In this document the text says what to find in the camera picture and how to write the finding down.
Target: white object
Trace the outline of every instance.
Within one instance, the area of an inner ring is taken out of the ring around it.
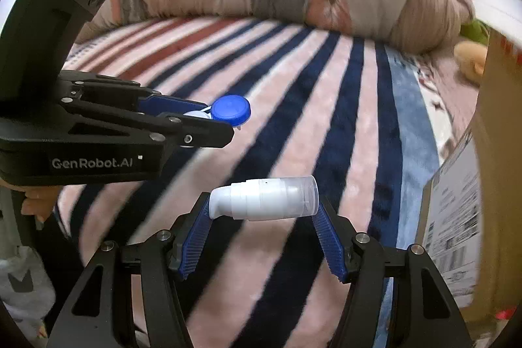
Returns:
[[[475,143],[468,132],[433,177],[422,241],[459,308],[471,305],[479,278],[484,235],[480,188]]]
[[[209,120],[212,120],[212,116],[210,115],[210,113],[206,113],[205,110],[201,110],[201,111],[189,111],[185,114],[183,114],[184,116],[189,116],[189,117],[198,117],[198,118],[207,118]]]
[[[319,191],[313,176],[254,179],[214,189],[209,215],[216,219],[277,220],[317,214]]]
[[[522,46],[522,0],[472,0],[477,19]]]
[[[32,248],[17,247],[13,257],[0,259],[0,299],[24,336],[36,346],[55,294],[42,259]]]

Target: cardboard box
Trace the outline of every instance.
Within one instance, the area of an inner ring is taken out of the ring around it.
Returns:
[[[492,31],[477,109],[424,188],[416,242],[472,336],[522,299],[522,47]]]

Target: red stripe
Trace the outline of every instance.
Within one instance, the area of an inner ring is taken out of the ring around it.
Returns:
[[[106,53],[109,49],[112,49],[114,46],[116,46],[119,43],[123,43],[124,41],[133,37],[135,34],[141,32],[142,30],[145,30],[146,28],[149,28],[150,26],[152,26],[153,24],[156,24],[157,22],[158,22],[158,20],[154,20],[154,21],[148,23],[145,27],[140,27],[140,28],[136,29],[135,31],[130,32],[129,34],[126,34],[125,36],[120,37],[119,39],[116,39],[111,44],[109,44],[109,45],[105,46],[103,49],[100,49],[99,51],[97,51],[92,57],[90,57],[87,60],[87,62],[85,62],[85,61],[80,62],[80,64],[77,67],[75,67],[75,69],[78,69],[79,66],[81,66],[82,68],[85,67],[89,62],[95,61],[96,58],[98,58],[98,57],[100,57],[100,55]]]
[[[156,30],[155,32],[152,32],[152,33],[148,34],[147,36],[142,37],[141,39],[131,43],[130,45],[125,46],[125,47],[119,49],[117,52],[112,54],[110,57],[108,57],[107,59],[103,60],[98,65],[96,65],[92,70],[89,70],[89,72],[90,73],[99,73],[99,72],[101,72],[105,67],[109,66],[112,63],[112,61],[114,61],[116,58],[121,57],[121,55],[125,55],[126,53],[132,51],[137,46],[140,46],[140,45],[142,45],[144,43],[147,43],[148,41],[153,40],[156,37],[161,36],[164,33],[168,32],[168,31],[171,31],[171,30],[173,30],[173,29],[175,29],[175,28],[177,28],[177,27],[179,27],[179,26],[181,26],[181,25],[183,25],[183,24],[185,24],[185,23],[187,23],[188,21],[191,21],[191,20],[192,19],[188,19],[188,18],[184,18],[184,19],[181,19],[181,20],[176,20],[173,23],[169,24],[168,26],[160,28],[160,29]]]
[[[174,55],[182,51],[183,49],[188,48],[195,43],[198,43],[200,40],[203,40],[212,34],[224,29],[232,23],[235,23],[237,19],[221,19],[204,27],[192,34],[189,34],[182,39],[176,40],[170,45],[167,45],[157,51],[151,53],[147,57],[139,60],[132,67],[125,70],[118,77],[123,80],[134,80],[137,76],[142,74],[148,68],[152,67],[154,64],[164,60],[170,55]]]

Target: green object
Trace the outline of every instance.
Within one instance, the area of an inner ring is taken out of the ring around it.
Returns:
[[[473,20],[470,24],[460,26],[460,35],[486,45],[489,43],[489,28],[480,20]]]

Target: blue cap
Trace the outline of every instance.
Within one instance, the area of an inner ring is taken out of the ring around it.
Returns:
[[[239,95],[222,96],[210,108],[214,120],[226,121],[232,127],[246,123],[251,113],[249,101]]]

